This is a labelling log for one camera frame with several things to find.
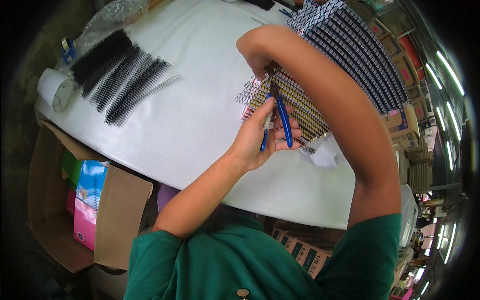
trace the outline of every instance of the white table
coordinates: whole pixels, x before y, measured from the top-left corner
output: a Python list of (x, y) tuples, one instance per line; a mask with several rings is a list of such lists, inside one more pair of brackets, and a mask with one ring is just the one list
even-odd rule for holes
[[(260, 26), (255, 17), (285, 24), (278, 3), (268, 12), (249, 3), (176, 0), (148, 15), (131, 35), (143, 49), (159, 55), (182, 80), (139, 105), (121, 128), (104, 123), (77, 91), (56, 113), (39, 98), (38, 115), (50, 119), (85, 145), (159, 182), (184, 189), (233, 142), (243, 105), (235, 96), (252, 71), (238, 53), (237, 39)], [(355, 176), (350, 167), (316, 167), (299, 151), (272, 155), (247, 173), (223, 203), (288, 221), (346, 228)]]

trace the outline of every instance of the person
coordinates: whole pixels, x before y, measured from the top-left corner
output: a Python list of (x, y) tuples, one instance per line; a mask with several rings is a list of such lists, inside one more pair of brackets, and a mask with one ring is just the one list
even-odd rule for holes
[[(401, 196), (392, 141), (380, 115), (348, 74), (283, 26), (253, 29), (237, 48), (260, 79), (272, 61), (283, 66), (322, 113), (355, 172), (348, 229), (313, 279), (256, 219), (225, 212), (222, 227), (210, 227), (209, 216), (245, 173), (261, 168), (276, 151), (300, 147), (278, 141), (285, 136), (277, 129), (260, 151), (263, 123), (275, 104), (270, 98), (241, 125), (225, 154), (163, 207), (152, 232), (133, 241), (124, 298), (241, 300), (237, 291), (243, 288), (249, 300), (387, 299)], [(298, 123), (289, 122), (299, 137)], [(274, 124), (281, 127), (279, 118)]]

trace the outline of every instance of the fluorescent light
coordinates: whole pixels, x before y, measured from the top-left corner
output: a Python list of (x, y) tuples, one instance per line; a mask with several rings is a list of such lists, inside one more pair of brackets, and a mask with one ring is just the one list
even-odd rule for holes
[(440, 112), (440, 108), (438, 107), (437, 107), (437, 113), (438, 113), (438, 118), (440, 119), (440, 123), (442, 124), (442, 129), (446, 131), (444, 119), (442, 117), (442, 113)]
[(442, 225), (442, 229), (440, 229), (440, 234), (439, 239), (438, 239), (438, 244), (437, 244), (437, 249), (440, 249), (440, 245), (442, 244), (442, 238), (444, 236), (444, 230), (445, 230), (445, 225)]
[(421, 278), (422, 275), (423, 275), (423, 272), (425, 272), (425, 268), (420, 268), (420, 269), (417, 271), (417, 274), (415, 275), (414, 280), (415, 280), (415, 281), (420, 280), (420, 278)]
[(455, 80), (455, 83), (456, 83), (456, 85), (458, 86), (458, 89), (460, 90), (460, 93), (462, 94), (462, 96), (464, 96), (464, 95), (465, 95), (465, 91), (463, 90), (463, 87), (462, 87), (462, 85), (460, 84), (460, 81), (458, 80), (457, 76), (456, 76), (455, 73), (453, 72), (452, 67), (450, 67), (450, 65), (448, 64), (447, 60), (446, 60), (445, 57), (440, 53), (440, 51), (437, 51), (437, 55), (438, 55), (438, 57), (442, 60), (442, 62), (444, 63), (445, 67), (447, 67), (447, 70), (450, 72), (450, 75), (452, 75), (453, 80)]
[(444, 262), (445, 264), (448, 262), (448, 258), (450, 257), (450, 251), (452, 250), (453, 239), (455, 238), (455, 230), (456, 230), (456, 223), (453, 224), (452, 237), (450, 238), (450, 246), (448, 246), (447, 256), (445, 257), (445, 262)]
[(442, 85), (440, 84), (440, 81), (438, 81), (438, 78), (437, 78), (437, 76), (435, 75), (435, 73), (433, 72), (433, 70), (432, 70), (432, 68), (430, 67), (430, 65), (426, 63), (425, 66), (427, 67), (428, 71), (430, 72), (430, 74), (432, 75), (433, 79), (434, 79), (435, 82), (437, 83), (438, 88), (439, 88), (439, 89), (442, 89)]
[(450, 116), (452, 116), (453, 124), (455, 125), (456, 136), (457, 136), (458, 140), (460, 141), (462, 139), (462, 136), (460, 135), (460, 130), (458, 129), (458, 125), (456, 123), (456, 118), (455, 118), (455, 115), (453, 114), (452, 106), (450, 105), (450, 102), (448, 102), (448, 101), (447, 101), (447, 106), (448, 106), (448, 110), (450, 111)]
[(428, 286), (429, 283), (430, 283), (430, 281), (427, 281), (427, 283), (426, 283), (425, 286), (423, 287), (423, 290), (421, 290), (420, 295), (423, 295), (423, 293), (424, 293), (425, 290), (427, 289), (427, 286)]
[(450, 149), (450, 142), (447, 141), (448, 160), (450, 161), (450, 171), (453, 171), (452, 150)]

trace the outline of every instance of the pliers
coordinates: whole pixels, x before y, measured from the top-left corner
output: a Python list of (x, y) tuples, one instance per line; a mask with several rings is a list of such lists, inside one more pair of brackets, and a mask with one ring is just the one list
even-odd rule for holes
[[(280, 118), (282, 119), (283, 130), (285, 131), (285, 139), (287, 141), (287, 145), (289, 148), (293, 146), (292, 141), (292, 129), (290, 128), (290, 122), (288, 121), (288, 114), (287, 110), (285, 109), (285, 105), (283, 104), (282, 96), (278, 93), (278, 85), (274, 81), (270, 84), (270, 92), (267, 93), (267, 99), (273, 97), (276, 100), (276, 105), (278, 108), (278, 113)], [(264, 132), (264, 140), (262, 141), (262, 146), (260, 147), (260, 151), (264, 151), (267, 146), (267, 136), (268, 136), (268, 129), (265, 129)]]

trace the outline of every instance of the green notebook cover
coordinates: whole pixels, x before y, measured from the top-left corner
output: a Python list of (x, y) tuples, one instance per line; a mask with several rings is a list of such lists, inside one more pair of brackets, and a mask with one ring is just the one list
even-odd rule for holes
[(70, 151), (65, 149), (61, 162), (61, 177), (74, 191), (77, 190), (78, 178), (82, 169), (83, 160), (77, 160)]

